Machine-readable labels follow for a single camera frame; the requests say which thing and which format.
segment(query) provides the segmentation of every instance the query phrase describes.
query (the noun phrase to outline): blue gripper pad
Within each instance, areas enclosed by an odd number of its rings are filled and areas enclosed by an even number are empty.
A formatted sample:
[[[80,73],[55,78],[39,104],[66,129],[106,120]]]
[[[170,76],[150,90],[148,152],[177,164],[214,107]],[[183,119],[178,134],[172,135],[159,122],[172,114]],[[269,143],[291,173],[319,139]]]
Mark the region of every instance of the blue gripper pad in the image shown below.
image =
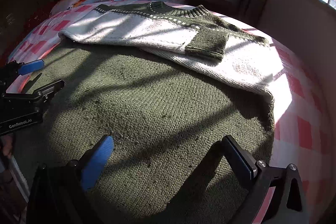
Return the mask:
[[[19,75],[26,75],[26,74],[29,74],[29,73],[35,71],[35,70],[42,69],[43,66],[44,66],[44,61],[42,59],[39,59],[39,60],[29,62],[29,63],[26,63],[26,64],[22,65],[21,68],[19,68],[17,70],[17,73]]]
[[[114,149],[112,136],[107,136],[100,147],[94,152],[88,164],[82,169],[81,186],[84,191],[95,186],[100,173]]]

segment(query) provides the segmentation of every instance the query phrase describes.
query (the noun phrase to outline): bed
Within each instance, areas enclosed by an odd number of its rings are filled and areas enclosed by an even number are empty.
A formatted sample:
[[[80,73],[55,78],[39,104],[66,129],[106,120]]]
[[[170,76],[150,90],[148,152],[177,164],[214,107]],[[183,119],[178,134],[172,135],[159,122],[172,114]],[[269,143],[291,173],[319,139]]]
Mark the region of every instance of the bed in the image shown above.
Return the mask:
[[[8,61],[30,62],[45,58],[60,43],[58,32],[78,21],[101,4],[126,5],[140,4],[159,0],[61,0],[51,9],[50,17],[31,29],[27,36],[11,52]],[[70,9],[64,9],[71,3]],[[191,10],[194,7],[184,5],[182,0],[161,0],[166,4],[180,9]],[[225,15],[215,15],[231,23],[247,33],[265,37],[270,45],[273,60],[272,92],[274,95],[274,141],[270,165],[286,167],[289,163],[297,165],[306,193],[310,220],[315,223],[333,193],[332,164],[330,138],[331,130],[328,111],[323,93],[316,75],[290,51],[267,34]],[[20,76],[7,92],[21,92],[29,76]],[[20,172],[20,166],[12,158],[13,172],[25,195],[29,188]],[[266,212],[267,202],[260,210],[255,223],[260,223]]]

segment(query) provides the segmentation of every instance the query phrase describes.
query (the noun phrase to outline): sweater collar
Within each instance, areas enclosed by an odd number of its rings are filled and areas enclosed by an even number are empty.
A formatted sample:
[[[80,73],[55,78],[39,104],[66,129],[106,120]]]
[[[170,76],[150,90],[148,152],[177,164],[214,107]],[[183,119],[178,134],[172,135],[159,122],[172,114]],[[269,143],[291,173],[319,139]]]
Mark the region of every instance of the sweater collar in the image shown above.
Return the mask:
[[[184,10],[168,6],[163,1],[149,2],[148,8],[156,13],[183,17],[199,17],[211,13],[203,5],[199,5],[191,10]]]

